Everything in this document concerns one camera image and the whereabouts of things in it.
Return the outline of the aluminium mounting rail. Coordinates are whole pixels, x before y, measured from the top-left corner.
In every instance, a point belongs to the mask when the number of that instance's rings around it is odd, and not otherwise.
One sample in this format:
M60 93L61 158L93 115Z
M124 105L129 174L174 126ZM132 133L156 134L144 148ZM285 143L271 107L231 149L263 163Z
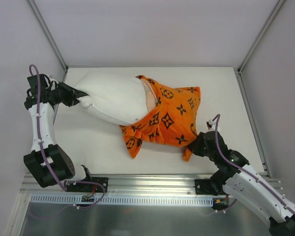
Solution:
M108 178L108 195L126 196L191 196L196 195L195 180L209 179L211 174L184 175L92 175L93 178ZM285 196L286 190L279 179L261 176L280 194ZM31 174L26 174L22 182L21 193L65 193L59 186L42 188Z

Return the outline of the orange black patterned pillowcase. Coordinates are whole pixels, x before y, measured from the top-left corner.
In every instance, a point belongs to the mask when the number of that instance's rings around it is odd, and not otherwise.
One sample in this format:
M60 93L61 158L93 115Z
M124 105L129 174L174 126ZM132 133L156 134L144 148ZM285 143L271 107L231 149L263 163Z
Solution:
M121 126L123 140L131 158L139 153L143 142L183 148L183 160L189 161L192 151L187 147L196 140L196 118L201 103L200 87L171 88L156 80L137 77L151 89L149 98L156 103L141 120Z

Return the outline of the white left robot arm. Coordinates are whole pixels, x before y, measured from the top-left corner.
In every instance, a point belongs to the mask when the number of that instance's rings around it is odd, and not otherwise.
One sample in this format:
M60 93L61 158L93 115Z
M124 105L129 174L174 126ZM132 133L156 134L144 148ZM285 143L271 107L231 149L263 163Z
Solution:
M45 74L32 75L28 82L30 88L24 105L32 120L33 142L30 153L24 156L25 166L43 188L77 177L75 184L81 191L91 190L93 180L88 168L73 164L57 144L54 132L55 106L75 106L87 93L52 81Z

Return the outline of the right aluminium frame post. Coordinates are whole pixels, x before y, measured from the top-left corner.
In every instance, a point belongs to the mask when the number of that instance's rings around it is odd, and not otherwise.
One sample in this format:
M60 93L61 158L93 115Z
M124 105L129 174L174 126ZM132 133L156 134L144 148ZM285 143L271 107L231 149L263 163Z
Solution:
M252 45L250 46L247 54L245 55L242 63L237 69L238 74L242 73L247 66L248 62L251 60L253 54L256 52L258 46L262 42L263 38L267 34L268 30L272 26L274 20L282 10L283 6L285 5L286 0L277 0L275 6L271 10L270 14L268 15L267 19L265 20L263 26L261 27L260 31L258 32L256 38L254 39Z

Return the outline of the aluminium frame post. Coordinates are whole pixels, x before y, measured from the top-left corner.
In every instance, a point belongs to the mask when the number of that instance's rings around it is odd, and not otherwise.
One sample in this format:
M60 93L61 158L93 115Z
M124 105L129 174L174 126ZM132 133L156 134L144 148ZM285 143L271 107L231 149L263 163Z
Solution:
M62 69L66 72L68 70L68 65L65 62L57 44L56 44L56 41L54 40L54 38L53 38L53 36L46 24L46 21L44 20L44 17L42 15L36 1L35 0L26 0L26 3L28 4L31 12L33 13L34 18L36 19L45 38L47 39L53 53L55 54L58 62L60 63Z
M265 20L263 26L261 27L260 31L258 32L256 38L254 39L252 45L250 46L247 54L245 55L242 63L237 69L238 74L242 73L247 66L248 62L251 60L253 54L256 52L258 46L262 42L263 38L267 34L268 30L272 26L274 20L282 10L283 6L285 5L286 0L277 0L275 6L271 10L270 14L268 15L267 19Z

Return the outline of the white pillow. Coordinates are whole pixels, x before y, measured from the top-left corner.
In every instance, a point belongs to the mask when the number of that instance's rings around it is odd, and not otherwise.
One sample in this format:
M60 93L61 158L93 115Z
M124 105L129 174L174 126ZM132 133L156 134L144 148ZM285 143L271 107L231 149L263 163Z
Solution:
M157 103L152 87L136 77L91 72L75 88L87 94L78 100L89 114L122 126L140 121Z

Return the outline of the left aluminium frame post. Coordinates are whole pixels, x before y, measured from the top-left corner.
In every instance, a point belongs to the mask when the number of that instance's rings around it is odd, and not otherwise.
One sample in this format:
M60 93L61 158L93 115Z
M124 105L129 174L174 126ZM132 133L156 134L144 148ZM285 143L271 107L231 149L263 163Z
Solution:
M58 62L60 63L62 69L66 72L68 70L68 65L65 62L57 44L56 44L56 41L54 40L54 38L53 38L53 36L46 24L46 21L44 20L44 17L42 15L36 1L35 0L26 0L26 3L28 4L31 12L33 13L34 18L36 19L45 38L47 39L53 53L55 54Z

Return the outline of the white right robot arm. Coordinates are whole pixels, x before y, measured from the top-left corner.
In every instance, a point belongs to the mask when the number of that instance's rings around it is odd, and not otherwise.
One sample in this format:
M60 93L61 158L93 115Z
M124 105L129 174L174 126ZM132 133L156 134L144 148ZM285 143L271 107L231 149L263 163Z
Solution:
M263 179L240 152L229 149L219 132L201 132L188 148L218 168L209 179L195 181L197 191L230 195L256 214L272 236L295 236L295 204Z

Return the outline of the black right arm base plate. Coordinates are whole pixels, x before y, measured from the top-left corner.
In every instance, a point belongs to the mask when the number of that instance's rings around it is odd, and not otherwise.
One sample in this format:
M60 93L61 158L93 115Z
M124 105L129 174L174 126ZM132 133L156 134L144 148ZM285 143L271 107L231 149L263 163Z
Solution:
M195 179L194 184L196 195L226 195L222 185L216 184L210 179Z

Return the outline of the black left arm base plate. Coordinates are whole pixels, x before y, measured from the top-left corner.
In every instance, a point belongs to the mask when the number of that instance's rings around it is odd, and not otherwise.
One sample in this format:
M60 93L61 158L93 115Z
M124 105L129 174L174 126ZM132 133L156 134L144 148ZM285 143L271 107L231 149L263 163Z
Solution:
M108 186L108 177L87 177L84 180L69 181L66 192L106 193Z

